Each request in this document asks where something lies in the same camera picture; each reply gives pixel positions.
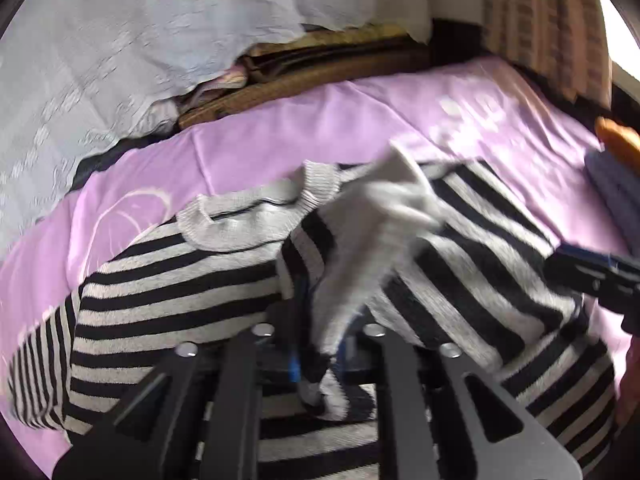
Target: purple bedsheet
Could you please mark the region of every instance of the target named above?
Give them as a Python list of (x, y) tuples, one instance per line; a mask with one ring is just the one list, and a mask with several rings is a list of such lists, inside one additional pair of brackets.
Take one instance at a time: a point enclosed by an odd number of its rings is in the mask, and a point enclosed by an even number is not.
[[(0, 374), (27, 330), (71, 288), (198, 193), (258, 186), (306, 158), (367, 162), (389, 139), (418, 160), (484, 158), (556, 241), (625, 251), (583, 172), (596, 137), (501, 60), (331, 84), (132, 150), (67, 196), (0, 268)], [(600, 310), (594, 319), (620, 375), (628, 348), (620, 319)], [(65, 439), (8, 422), (50, 476)]]

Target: pink bed sheet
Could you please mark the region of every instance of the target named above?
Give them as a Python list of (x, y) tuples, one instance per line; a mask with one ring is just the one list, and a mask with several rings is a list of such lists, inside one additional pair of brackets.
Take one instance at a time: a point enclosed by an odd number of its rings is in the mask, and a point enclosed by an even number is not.
[[(389, 139), (418, 160), (484, 158), (556, 241), (625, 252), (583, 172), (597, 139), (501, 60), (331, 84), (132, 150), (68, 195), (0, 267), (0, 375), (27, 330), (73, 287), (198, 193), (258, 186), (305, 159), (367, 162)], [(620, 318), (596, 308), (593, 319), (620, 378), (628, 348)], [(0, 410), (50, 476), (68, 447), (63, 436)]]

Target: striped sweater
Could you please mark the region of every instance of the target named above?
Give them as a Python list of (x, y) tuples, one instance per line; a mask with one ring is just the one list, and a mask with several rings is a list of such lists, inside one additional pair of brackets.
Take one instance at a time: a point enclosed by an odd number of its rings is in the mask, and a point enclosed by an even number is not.
[[(483, 163), (422, 170), (446, 224), (394, 267), (367, 308), (411, 343), (455, 341), (588, 472), (612, 437), (613, 368), (580, 301), (545, 285), (552, 247)], [(305, 163), (269, 186), (198, 197), (104, 264), (26, 337), (8, 378), (16, 417), (73, 441), (179, 342), (225, 340), (262, 321), (283, 296), (276, 260), (290, 272), (305, 266), (305, 251), (323, 254), (339, 226), (323, 219), (322, 204), (366, 172)], [(262, 418), (260, 478), (377, 477), (374, 421), (349, 413), (319, 420), (281, 390), (265, 391)]]

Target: wrinkled fabric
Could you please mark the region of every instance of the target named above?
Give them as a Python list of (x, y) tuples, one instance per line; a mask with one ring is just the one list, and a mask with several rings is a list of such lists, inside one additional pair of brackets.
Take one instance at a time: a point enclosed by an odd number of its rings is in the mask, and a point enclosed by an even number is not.
[(220, 75), (252, 44), (295, 40), (302, 24), (379, 20), (430, 36), (427, 0), (25, 0), (0, 38), (0, 258), (83, 158), (149, 133), (153, 102)]
[[(584, 153), (597, 148), (598, 139), (547, 104), (506, 63), (479, 59), (322, 86), (127, 152), (31, 228), (0, 267), (0, 353), (8, 359), (20, 334), (50, 306), (198, 193), (259, 186), (306, 158), (369, 162), (389, 139), (417, 160), (483, 158), (552, 240), (625, 251), (584, 174)], [(620, 378), (628, 348), (621, 319), (596, 313), (592, 319)], [(10, 425), (50, 474), (53, 457), (65, 449), (62, 437)]]

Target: orange cloth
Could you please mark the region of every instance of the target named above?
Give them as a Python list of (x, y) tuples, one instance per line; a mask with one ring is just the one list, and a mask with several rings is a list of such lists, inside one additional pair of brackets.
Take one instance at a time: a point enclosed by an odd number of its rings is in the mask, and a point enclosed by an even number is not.
[(640, 175), (640, 136), (634, 129), (598, 117), (596, 135), (604, 143), (607, 151)]

